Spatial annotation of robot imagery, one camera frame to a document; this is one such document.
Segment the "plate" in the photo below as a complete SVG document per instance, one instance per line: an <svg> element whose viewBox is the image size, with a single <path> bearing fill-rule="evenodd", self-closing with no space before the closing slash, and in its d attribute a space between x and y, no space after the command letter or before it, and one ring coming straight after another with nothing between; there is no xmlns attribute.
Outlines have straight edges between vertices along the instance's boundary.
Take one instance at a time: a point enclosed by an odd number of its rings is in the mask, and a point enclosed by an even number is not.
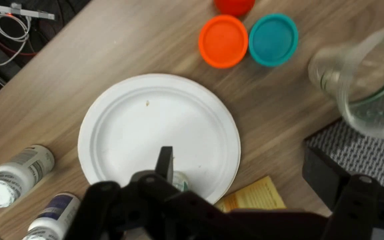
<svg viewBox="0 0 384 240"><path fill-rule="evenodd" d="M122 80L87 109L78 134L86 180L127 185L173 146L173 168L209 202L226 193L239 164L239 137L225 105L206 88L173 74Z"/></svg>

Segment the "wooden table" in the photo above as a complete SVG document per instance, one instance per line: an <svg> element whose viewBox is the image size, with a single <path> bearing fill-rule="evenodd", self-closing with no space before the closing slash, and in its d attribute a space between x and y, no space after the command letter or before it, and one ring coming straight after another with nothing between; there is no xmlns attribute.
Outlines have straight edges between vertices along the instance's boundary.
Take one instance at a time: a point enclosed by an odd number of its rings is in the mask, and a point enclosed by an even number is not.
<svg viewBox="0 0 384 240"><path fill-rule="evenodd" d="M381 0L257 0L246 28L265 13L294 18L299 46L278 68L249 56L226 70L207 66L197 52L199 26L211 16L209 0L94 0L0 90L0 162L29 144L43 144L55 169L11 208L0 210L0 236L21 238L51 194L82 196L87 184L75 144L93 100L111 84L141 73L189 77L214 92L231 112L242 157L230 189L270 174L289 208L327 214L301 177L305 136L338 113L306 77L306 64L323 45L359 40L384 26Z"/></svg>

